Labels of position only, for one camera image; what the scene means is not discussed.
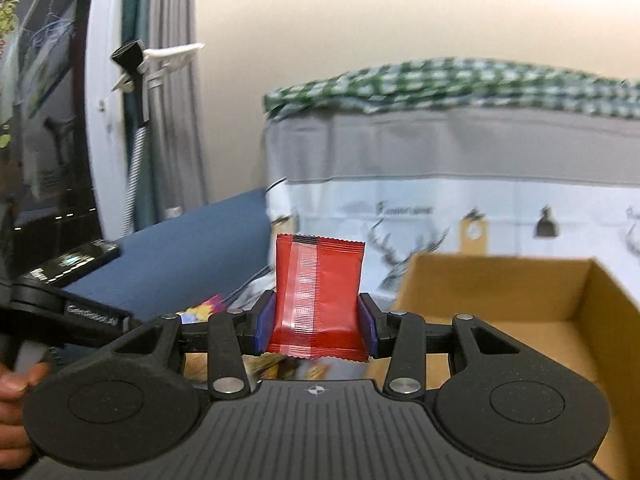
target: cable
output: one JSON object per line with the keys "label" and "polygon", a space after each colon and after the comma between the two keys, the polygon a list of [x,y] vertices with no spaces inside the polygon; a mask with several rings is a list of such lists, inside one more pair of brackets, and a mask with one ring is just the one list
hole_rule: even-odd
{"label": "cable", "polygon": [[124,202],[124,217],[122,218],[122,236],[133,231],[133,215],[136,208],[136,190],[138,177],[140,176],[140,163],[145,148],[146,127],[140,126],[136,130],[131,151],[131,165],[129,167],[129,181],[127,183],[127,195]]}

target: deer print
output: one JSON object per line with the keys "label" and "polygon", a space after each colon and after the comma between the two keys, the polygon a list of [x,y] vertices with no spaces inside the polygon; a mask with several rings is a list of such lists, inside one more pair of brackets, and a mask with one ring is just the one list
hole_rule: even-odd
{"label": "deer print", "polygon": [[638,224],[638,220],[640,220],[640,214],[635,213],[634,209],[629,206],[629,208],[626,210],[626,217],[633,222],[631,224],[631,227],[629,228],[629,231],[626,233],[626,247],[629,249],[629,251],[631,251],[632,254],[640,256],[640,240],[634,235],[636,225]]}
{"label": "deer print", "polygon": [[367,235],[367,241],[373,245],[377,250],[382,253],[382,261],[383,263],[390,268],[388,275],[382,283],[380,283],[380,288],[383,290],[390,290],[393,292],[397,292],[400,287],[400,281],[402,280],[402,276],[405,274],[409,260],[415,253],[419,253],[421,251],[426,251],[428,253],[432,253],[438,247],[440,247],[447,237],[449,233],[449,229],[445,229],[442,233],[442,236],[438,238],[437,231],[432,227],[430,229],[430,241],[425,244],[424,237],[418,236],[416,239],[416,245],[413,250],[409,253],[407,257],[404,259],[400,259],[396,250],[389,245],[389,238],[391,238],[391,234],[387,234],[382,240],[376,234],[376,228],[382,224],[382,220],[376,222],[376,224],[370,229],[369,234]]}

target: metal screw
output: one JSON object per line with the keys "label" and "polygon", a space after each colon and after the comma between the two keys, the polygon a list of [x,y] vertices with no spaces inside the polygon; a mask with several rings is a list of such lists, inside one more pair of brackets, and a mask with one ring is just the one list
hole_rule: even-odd
{"label": "metal screw", "polygon": [[398,377],[389,383],[397,394],[414,394],[420,389],[420,383],[411,377]]}
{"label": "metal screw", "polygon": [[244,388],[244,382],[237,377],[220,377],[213,381],[213,389],[221,394],[236,394]]}

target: green checkered cloth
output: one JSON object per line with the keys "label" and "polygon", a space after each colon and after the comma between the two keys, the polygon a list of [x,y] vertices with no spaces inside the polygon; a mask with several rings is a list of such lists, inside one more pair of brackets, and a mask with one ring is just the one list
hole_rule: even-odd
{"label": "green checkered cloth", "polygon": [[372,114],[465,105],[640,119],[640,83],[565,68],[441,57],[352,70],[264,96],[264,111],[276,120],[308,108]]}

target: white wall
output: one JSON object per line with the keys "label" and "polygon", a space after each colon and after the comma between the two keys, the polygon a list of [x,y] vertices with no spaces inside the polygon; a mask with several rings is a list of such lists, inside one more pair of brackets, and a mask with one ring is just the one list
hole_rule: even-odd
{"label": "white wall", "polygon": [[211,200],[263,184],[279,86],[435,56],[640,76],[640,0],[196,0],[196,35]]}

